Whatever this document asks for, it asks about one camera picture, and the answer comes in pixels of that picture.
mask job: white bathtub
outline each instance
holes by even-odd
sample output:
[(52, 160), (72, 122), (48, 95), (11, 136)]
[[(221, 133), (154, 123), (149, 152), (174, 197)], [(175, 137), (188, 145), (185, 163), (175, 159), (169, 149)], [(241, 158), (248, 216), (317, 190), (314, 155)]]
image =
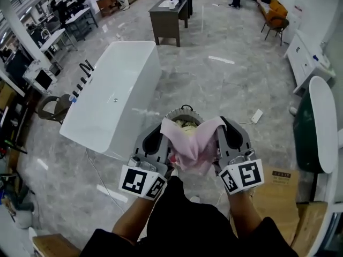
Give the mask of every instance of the white bathtub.
[(147, 109), (161, 76), (156, 44), (113, 42), (91, 75), (59, 133), (98, 153), (126, 161), (144, 117), (139, 112)]

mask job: countertop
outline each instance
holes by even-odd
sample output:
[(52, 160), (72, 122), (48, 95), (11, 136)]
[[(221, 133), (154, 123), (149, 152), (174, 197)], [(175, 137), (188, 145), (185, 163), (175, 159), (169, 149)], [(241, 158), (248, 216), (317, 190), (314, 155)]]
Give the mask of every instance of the countertop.
[(183, 1), (183, 3), (180, 5), (179, 3), (177, 3), (175, 5), (175, 8), (173, 10), (170, 10), (169, 7), (159, 7), (159, 5), (165, 0), (159, 0), (150, 10), (149, 12), (177, 12), (179, 13), (182, 8), (184, 7), (184, 5), (186, 4), (187, 0)]

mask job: human arm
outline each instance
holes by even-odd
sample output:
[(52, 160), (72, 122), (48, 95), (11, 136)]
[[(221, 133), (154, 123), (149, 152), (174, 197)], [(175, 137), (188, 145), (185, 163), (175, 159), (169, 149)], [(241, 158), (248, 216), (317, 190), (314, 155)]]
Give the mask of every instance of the human arm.
[(112, 233), (117, 234), (129, 241), (132, 245), (135, 245), (154, 205), (155, 201), (137, 198), (131, 207), (115, 223)]
[(228, 198), (238, 237), (245, 238), (257, 229), (262, 220), (246, 191), (228, 194)]

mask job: pink towel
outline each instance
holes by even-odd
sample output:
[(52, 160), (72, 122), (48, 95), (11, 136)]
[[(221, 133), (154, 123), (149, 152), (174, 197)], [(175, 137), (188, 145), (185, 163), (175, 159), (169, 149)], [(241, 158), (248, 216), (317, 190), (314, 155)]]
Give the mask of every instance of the pink towel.
[(217, 155), (215, 131), (218, 126), (225, 125), (220, 117), (200, 124), (192, 136), (188, 136), (179, 126), (164, 118), (161, 133), (173, 144), (173, 153), (177, 164), (183, 171), (196, 169), (205, 175)]

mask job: gray tile floor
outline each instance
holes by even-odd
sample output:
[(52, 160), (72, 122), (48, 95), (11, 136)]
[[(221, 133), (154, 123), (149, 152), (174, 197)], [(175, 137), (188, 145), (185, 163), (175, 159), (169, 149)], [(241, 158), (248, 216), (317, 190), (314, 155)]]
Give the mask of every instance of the gray tile floor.
[[(54, 94), (72, 92), (82, 76), (78, 63), (88, 59), (94, 64), (111, 42), (153, 40), (148, 10), (157, 1), (139, 0), (130, 10), (103, 18), (86, 41), (77, 43), (79, 51), (70, 52), (63, 61), (64, 70), (58, 76)], [(280, 47), (273, 34), (264, 41), (267, 31), (260, 32), (264, 19), (255, 2), (242, 1), (240, 10), (227, 8), (229, 2), (194, 0), (189, 28), (183, 28), (180, 21), (181, 47), (176, 47), (175, 40), (161, 41), (158, 53), (162, 77), (143, 127), (185, 103), (205, 119), (221, 115), (237, 122), (249, 122), (255, 111), (261, 109), (264, 114), (257, 125), (244, 125), (257, 155), (264, 165), (296, 169), (293, 117), (288, 108), (297, 106), (300, 98), (292, 93), (293, 74), (282, 57), (287, 45)], [(235, 64), (214, 61), (208, 56)], [(96, 190), (101, 182), (85, 148), (59, 135), (59, 128), (59, 123), (34, 116), (26, 144), (28, 155), (20, 157), (19, 171), (36, 192), (41, 226), (62, 233), (83, 248), (96, 228), (111, 230), (122, 211)], [(118, 192), (122, 163), (89, 153), (107, 187)], [(48, 170), (40, 165), (39, 159)], [(223, 186), (213, 171), (205, 177), (179, 173), (187, 196), (198, 195), (204, 203), (227, 212), (227, 199), (224, 195), (220, 198)], [(301, 174), (298, 200), (308, 198), (311, 178), (311, 174)], [(118, 202), (124, 210), (133, 201), (133, 197), (127, 197), (128, 203)]]

